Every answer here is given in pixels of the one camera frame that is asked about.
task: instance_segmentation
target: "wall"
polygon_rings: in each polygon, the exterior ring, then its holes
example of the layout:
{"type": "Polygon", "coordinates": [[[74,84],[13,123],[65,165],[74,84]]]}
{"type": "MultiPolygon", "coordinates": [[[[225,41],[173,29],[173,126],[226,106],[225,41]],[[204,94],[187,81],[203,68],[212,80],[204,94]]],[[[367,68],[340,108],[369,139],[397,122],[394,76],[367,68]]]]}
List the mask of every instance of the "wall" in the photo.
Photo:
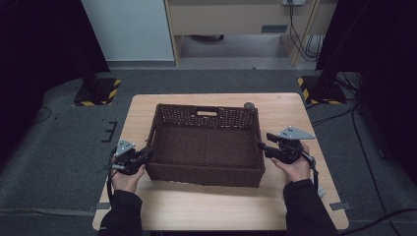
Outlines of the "wall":
{"type": "Polygon", "coordinates": [[[173,61],[163,0],[82,0],[107,61],[173,61]]]}

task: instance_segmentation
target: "wooden table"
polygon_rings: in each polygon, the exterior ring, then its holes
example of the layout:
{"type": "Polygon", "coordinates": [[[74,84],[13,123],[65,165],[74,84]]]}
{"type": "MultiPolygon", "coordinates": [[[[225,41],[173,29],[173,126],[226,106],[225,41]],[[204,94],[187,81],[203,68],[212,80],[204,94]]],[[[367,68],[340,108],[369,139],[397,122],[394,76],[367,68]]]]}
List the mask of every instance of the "wooden table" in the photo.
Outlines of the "wooden table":
{"type": "MultiPolygon", "coordinates": [[[[216,93],[216,94],[146,94],[136,95],[126,118],[121,139],[146,145],[157,104],[243,106],[253,102],[259,110],[262,138],[294,126],[314,134],[301,97],[297,93],[216,93]]],[[[343,209],[332,211],[329,204],[339,203],[328,166],[317,140],[308,140],[310,154],[317,160],[319,183],[326,190],[325,207],[337,229],[348,226],[343,209]]],[[[282,190],[285,176],[269,159],[259,188],[200,186],[151,181],[145,174],[136,194],[144,201],[142,224],[146,231],[163,230],[284,230],[286,207],[282,190]]],[[[100,203],[108,203],[105,185],[100,203]]],[[[98,209],[93,228],[98,229],[108,209],[98,209]]]]}

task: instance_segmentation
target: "brown basket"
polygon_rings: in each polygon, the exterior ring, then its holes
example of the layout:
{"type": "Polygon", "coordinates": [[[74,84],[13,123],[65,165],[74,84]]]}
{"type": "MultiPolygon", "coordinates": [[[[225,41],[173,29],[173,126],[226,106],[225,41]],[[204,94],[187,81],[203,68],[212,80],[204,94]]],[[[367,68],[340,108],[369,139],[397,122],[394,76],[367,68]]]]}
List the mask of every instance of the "brown basket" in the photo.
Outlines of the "brown basket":
{"type": "Polygon", "coordinates": [[[258,109],[158,104],[151,180],[259,187],[265,172],[258,109]]]}

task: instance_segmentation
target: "black sleeve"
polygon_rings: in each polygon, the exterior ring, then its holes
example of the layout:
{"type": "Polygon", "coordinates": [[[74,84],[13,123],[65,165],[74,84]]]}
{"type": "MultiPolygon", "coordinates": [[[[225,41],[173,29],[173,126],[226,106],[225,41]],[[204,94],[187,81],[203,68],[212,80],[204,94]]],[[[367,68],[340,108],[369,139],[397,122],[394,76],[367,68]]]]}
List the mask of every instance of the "black sleeve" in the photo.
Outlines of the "black sleeve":
{"type": "Polygon", "coordinates": [[[284,188],[288,236],[337,235],[337,230],[311,180],[291,182],[284,188]]]}
{"type": "Polygon", "coordinates": [[[111,211],[101,220],[98,236],[142,235],[142,200],[135,194],[116,190],[113,194],[111,211]]]}

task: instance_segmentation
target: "hand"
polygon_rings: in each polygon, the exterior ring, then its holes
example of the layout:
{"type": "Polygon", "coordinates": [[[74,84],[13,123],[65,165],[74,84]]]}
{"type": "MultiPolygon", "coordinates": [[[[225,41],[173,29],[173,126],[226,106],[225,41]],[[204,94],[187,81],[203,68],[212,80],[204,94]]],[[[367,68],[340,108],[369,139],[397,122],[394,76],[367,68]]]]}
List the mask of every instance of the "hand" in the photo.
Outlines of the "hand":
{"type": "MultiPolygon", "coordinates": [[[[306,153],[309,153],[310,148],[304,144],[302,141],[301,147],[303,147],[303,150],[306,153]]],[[[276,158],[271,158],[272,162],[275,164],[276,167],[281,169],[289,182],[296,182],[300,180],[310,179],[310,164],[309,162],[303,158],[298,158],[294,163],[292,164],[284,164],[280,160],[276,158]]]]}
{"type": "Polygon", "coordinates": [[[141,165],[138,172],[134,175],[124,175],[120,172],[115,173],[116,171],[115,169],[111,169],[111,174],[114,174],[111,179],[114,190],[123,190],[135,194],[138,181],[145,174],[145,165],[141,165]]]}

